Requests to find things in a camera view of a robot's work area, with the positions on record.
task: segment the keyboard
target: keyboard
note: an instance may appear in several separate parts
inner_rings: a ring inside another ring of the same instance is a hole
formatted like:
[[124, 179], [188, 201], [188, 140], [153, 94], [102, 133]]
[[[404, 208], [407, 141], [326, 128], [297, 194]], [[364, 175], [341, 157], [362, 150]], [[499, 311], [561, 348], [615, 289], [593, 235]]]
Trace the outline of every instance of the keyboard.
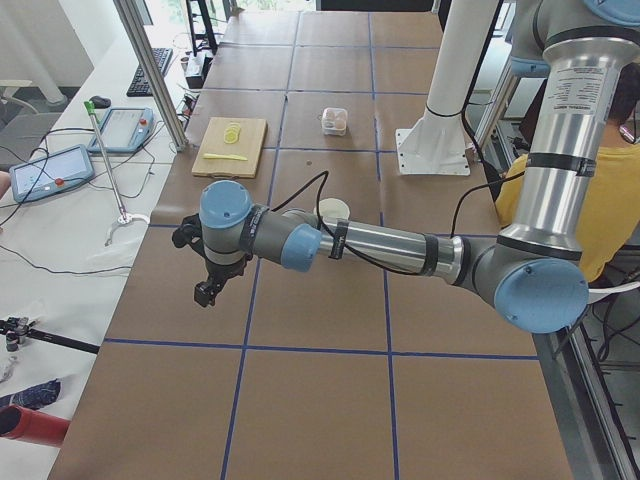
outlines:
[[[160, 73], [164, 76], [171, 64], [173, 50], [170, 48], [153, 48], [152, 50], [156, 65], [158, 65]], [[127, 90], [127, 97], [151, 97], [152, 95], [151, 87], [147, 82], [147, 78], [144, 76], [142, 67], [138, 65], [133, 80], [131, 80], [131, 85], [129, 85], [129, 89]]]

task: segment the white desk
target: white desk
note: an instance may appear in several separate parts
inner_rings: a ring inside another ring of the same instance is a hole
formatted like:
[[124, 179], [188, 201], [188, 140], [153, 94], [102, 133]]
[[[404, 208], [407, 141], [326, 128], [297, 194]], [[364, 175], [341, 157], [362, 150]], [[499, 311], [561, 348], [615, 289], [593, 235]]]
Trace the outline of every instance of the white desk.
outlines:
[[[171, 46], [171, 36], [164, 42], [152, 44]], [[174, 51], [174, 59], [180, 52]], [[60, 117], [54, 128], [90, 128], [83, 102], [93, 95], [108, 97], [113, 106], [153, 108], [156, 121], [161, 120], [152, 97], [129, 98], [126, 89], [138, 65], [127, 38], [114, 42], [104, 59], [89, 76], [77, 95]], [[165, 77], [174, 104], [178, 105], [185, 84], [179, 61], [175, 60]], [[89, 134], [51, 134], [50, 151], [57, 151], [78, 143], [87, 143]], [[149, 215], [154, 208], [174, 158], [174, 148], [166, 130], [158, 130], [146, 147], [155, 156], [151, 175], [135, 199], [124, 199], [131, 213]], [[115, 164], [126, 157], [112, 157]], [[124, 165], [115, 169], [119, 189], [124, 195], [139, 191], [152, 158], [142, 151]], [[96, 174], [104, 172], [101, 157], [93, 159]], [[98, 177], [98, 186], [108, 186], [107, 175]], [[13, 203], [8, 192], [0, 206]], [[0, 209], [0, 221], [13, 207]], [[90, 186], [55, 196], [47, 200], [23, 205], [4, 226], [0, 245], [16, 250], [37, 265], [54, 270], [89, 271], [120, 265], [131, 265], [136, 256], [146, 225], [142, 222], [121, 227], [113, 236], [113, 244], [104, 247], [107, 229], [119, 212], [111, 190], [97, 190]], [[17, 256], [0, 251], [0, 318], [29, 316], [39, 318], [35, 327], [50, 333], [99, 345], [109, 325], [128, 270], [115, 273], [78, 276], [53, 275], [35, 270]], [[55, 378], [62, 380], [58, 401], [42, 411], [63, 418], [71, 418], [92, 368], [95, 356], [37, 340], [16, 353], [19, 363], [13, 377], [0, 384], [0, 396]], [[9, 357], [4, 345], [0, 360]], [[5, 480], [36, 480], [47, 477], [58, 454], [58, 449], [24, 442], [0, 439], [2, 478]]]

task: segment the cutting board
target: cutting board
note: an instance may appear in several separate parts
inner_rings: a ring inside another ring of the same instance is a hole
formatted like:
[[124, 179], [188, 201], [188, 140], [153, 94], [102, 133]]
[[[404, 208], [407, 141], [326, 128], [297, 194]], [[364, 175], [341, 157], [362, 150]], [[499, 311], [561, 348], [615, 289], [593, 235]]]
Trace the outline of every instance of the cutting board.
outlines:
[[[225, 130], [230, 123], [240, 125], [236, 143], [224, 141]], [[263, 118], [211, 117], [191, 173], [199, 177], [224, 175], [255, 178], [266, 131], [267, 121]], [[246, 160], [207, 159], [203, 156], [205, 154], [238, 155], [246, 157]]]

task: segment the blue joint cap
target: blue joint cap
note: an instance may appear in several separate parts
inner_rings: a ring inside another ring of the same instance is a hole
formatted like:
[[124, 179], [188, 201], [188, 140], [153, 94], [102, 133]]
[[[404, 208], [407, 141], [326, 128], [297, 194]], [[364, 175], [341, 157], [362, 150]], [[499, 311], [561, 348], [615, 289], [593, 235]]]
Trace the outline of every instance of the blue joint cap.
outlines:
[[298, 225], [287, 237], [280, 255], [280, 265], [284, 268], [308, 272], [318, 253], [322, 234], [311, 225]]
[[551, 67], [544, 60], [511, 57], [511, 71], [520, 78], [547, 78]]
[[238, 182], [214, 182], [200, 196], [200, 221], [209, 228], [230, 228], [244, 221], [252, 206], [251, 195]]
[[582, 0], [600, 18], [623, 27], [640, 27], [638, 0]]
[[494, 305], [509, 323], [531, 333], [551, 333], [573, 324], [587, 306], [589, 285], [574, 264], [534, 260], [507, 275]]

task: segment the blue device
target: blue device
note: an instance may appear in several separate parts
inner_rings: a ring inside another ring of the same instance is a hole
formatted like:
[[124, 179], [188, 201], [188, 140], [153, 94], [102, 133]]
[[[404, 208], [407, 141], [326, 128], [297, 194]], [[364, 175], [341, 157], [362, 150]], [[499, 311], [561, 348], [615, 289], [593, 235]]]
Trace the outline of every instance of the blue device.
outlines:
[[[100, 121], [100, 135], [107, 153], [130, 155], [137, 152], [153, 127], [150, 108], [109, 108]], [[89, 153], [100, 154], [100, 145], [94, 136], [87, 147]]]
[[84, 145], [14, 165], [9, 169], [13, 199], [25, 203], [56, 195], [88, 182], [93, 178], [93, 173], [93, 165]]

